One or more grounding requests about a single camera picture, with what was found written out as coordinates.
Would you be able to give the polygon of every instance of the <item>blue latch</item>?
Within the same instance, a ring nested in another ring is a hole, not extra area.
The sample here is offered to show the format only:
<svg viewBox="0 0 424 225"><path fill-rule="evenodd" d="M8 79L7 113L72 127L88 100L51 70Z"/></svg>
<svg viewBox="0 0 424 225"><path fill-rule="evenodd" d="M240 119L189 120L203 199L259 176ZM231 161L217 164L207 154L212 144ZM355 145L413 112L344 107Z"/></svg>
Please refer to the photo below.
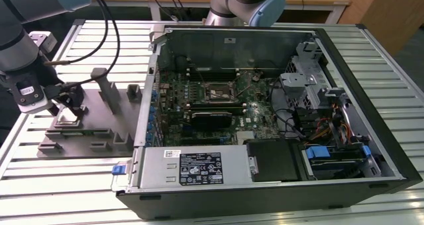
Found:
<svg viewBox="0 0 424 225"><path fill-rule="evenodd" d="M368 146L363 146L363 150L364 150L364 153L365 153L365 156L369 157L371 156L371 149Z"/></svg>
<svg viewBox="0 0 424 225"><path fill-rule="evenodd" d="M112 175L124 175L127 165L115 165L112 168Z"/></svg>
<svg viewBox="0 0 424 225"><path fill-rule="evenodd" d="M328 148L325 146L313 146L307 149L308 159L315 157L329 157Z"/></svg>

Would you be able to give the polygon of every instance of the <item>desk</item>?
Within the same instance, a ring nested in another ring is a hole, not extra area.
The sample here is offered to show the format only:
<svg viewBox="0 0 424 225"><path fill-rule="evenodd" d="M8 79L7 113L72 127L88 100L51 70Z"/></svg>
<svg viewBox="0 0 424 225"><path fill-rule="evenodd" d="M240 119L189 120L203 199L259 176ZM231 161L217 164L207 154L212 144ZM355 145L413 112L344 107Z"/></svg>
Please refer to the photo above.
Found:
<svg viewBox="0 0 424 225"><path fill-rule="evenodd" d="M109 6L147 6L151 8L152 20L159 21L160 8L155 0L105 0ZM163 7L175 7L172 0L157 0ZM211 0L181 0L184 7L209 8ZM287 0L287 10L321 10L329 11L327 24L337 24L345 7L351 0Z"/></svg>

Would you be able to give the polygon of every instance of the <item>slotted metal surface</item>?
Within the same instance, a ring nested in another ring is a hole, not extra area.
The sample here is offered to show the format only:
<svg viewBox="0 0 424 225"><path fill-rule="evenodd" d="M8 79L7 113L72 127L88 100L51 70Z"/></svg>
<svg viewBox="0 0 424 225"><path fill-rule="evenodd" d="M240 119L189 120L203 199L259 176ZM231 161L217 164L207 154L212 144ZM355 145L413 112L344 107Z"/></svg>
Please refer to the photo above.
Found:
<svg viewBox="0 0 424 225"><path fill-rule="evenodd" d="M129 83L144 86L148 63L151 21L119 21L123 34L121 57L109 81L117 88ZM376 42L353 25L277 24L301 28L321 27L371 97L385 122L424 176L424 101L421 92ZM75 59L89 52L101 40L104 24L87 21L73 26L57 60ZM72 66L56 68L64 81L81 81L93 67L108 67L115 55L115 32L109 31L103 49ZM84 88L97 88L88 83ZM149 224L213 225L247 224L424 224L424 184L388 195L379 195L345 209L299 211L165 222L141 221L109 191L111 168L127 158L39 159L37 143L44 138L52 117L47 112L21 115L0 150L0 220L1 224Z"/></svg>

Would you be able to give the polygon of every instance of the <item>yellow wire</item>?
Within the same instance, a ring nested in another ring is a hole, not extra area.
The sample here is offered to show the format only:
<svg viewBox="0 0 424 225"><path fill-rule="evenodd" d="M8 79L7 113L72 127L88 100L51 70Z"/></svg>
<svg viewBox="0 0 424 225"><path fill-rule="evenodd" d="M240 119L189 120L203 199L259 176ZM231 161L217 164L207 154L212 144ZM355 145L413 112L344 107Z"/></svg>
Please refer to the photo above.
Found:
<svg viewBox="0 0 424 225"><path fill-rule="evenodd" d="M341 125L343 125L343 127L344 127L344 129L345 129L345 134L347 134L345 137L347 137L349 143L352 143L352 142L351 142L351 137L349 137L349 133L351 133L351 132L349 132L349 130L348 130L348 126L347 126L344 123L341 123Z"/></svg>
<svg viewBox="0 0 424 225"><path fill-rule="evenodd" d="M329 132L329 128L327 128L324 131L321 131L311 140L315 140L316 138L321 137L323 135L327 134L327 132Z"/></svg>

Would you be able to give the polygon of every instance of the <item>warning label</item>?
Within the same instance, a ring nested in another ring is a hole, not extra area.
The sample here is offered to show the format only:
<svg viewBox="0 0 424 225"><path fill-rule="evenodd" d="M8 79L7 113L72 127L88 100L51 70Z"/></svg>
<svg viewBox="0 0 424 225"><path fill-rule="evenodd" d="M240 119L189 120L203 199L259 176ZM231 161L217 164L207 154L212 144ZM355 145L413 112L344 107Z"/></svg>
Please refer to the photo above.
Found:
<svg viewBox="0 0 424 225"><path fill-rule="evenodd" d="M180 154L180 184L223 184L220 153Z"/></svg>

